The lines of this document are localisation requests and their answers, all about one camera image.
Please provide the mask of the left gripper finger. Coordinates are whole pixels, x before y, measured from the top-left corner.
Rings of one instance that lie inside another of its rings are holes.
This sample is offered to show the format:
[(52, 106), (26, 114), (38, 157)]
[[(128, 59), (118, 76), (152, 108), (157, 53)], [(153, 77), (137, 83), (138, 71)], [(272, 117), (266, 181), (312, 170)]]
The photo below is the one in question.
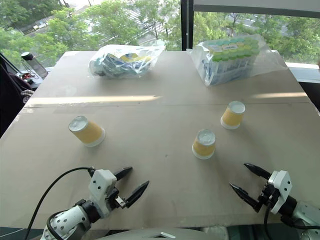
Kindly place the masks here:
[(124, 167), (116, 172), (113, 173), (113, 175), (116, 177), (116, 180), (119, 181), (123, 179), (125, 176), (127, 176), (131, 171), (133, 170), (133, 167)]
[(150, 181), (147, 180), (144, 183), (140, 184), (132, 193), (131, 195), (125, 200), (125, 207), (130, 208), (145, 192), (146, 188), (148, 187)]

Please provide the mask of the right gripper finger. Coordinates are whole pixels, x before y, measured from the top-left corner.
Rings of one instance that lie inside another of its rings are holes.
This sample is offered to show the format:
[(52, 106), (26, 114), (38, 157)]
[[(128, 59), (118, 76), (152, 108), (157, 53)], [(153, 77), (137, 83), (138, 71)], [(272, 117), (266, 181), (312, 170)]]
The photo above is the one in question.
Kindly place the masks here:
[(234, 185), (232, 183), (229, 183), (230, 187), (233, 189), (233, 191), (248, 205), (250, 205), (256, 213), (258, 213), (261, 209), (261, 204), (259, 201), (253, 199), (249, 196), (249, 194), (242, 189), (241, 187)]
[(252, 173), (254, 173), (255, 175), (257, 175), (258, 177), (262, 177), (266, 180), (268, 180), (271, 177), (271, 173), (269, 173), (268, 171), (264, 170), (263, 168), (251, 164), (251, 163), (244, 163), (243, 164), (245, 167), (247, 167)]

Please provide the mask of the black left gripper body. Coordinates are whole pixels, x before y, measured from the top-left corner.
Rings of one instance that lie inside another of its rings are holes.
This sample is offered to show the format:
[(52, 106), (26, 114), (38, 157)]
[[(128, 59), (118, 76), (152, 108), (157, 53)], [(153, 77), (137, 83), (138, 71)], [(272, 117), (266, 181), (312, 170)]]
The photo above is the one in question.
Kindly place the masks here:
[(110, 210), (125, 208), (127, 201), (119, 196), (120, 191), (115, 186), (110, 186), (105, 193), (106, 205)]

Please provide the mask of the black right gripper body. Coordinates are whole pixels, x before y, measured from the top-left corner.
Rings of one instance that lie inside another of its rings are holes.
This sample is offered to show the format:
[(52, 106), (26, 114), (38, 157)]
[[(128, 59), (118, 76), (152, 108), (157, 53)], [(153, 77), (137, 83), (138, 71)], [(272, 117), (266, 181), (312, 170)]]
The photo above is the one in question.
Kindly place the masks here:
[(274, 207), (276, 202), (279, 199), (279, 190), (275, 188), (273, 185), (266, 183), (258, 196), (258, 203), (261, 207), (262, 205), (268, 206), (271, 208)]

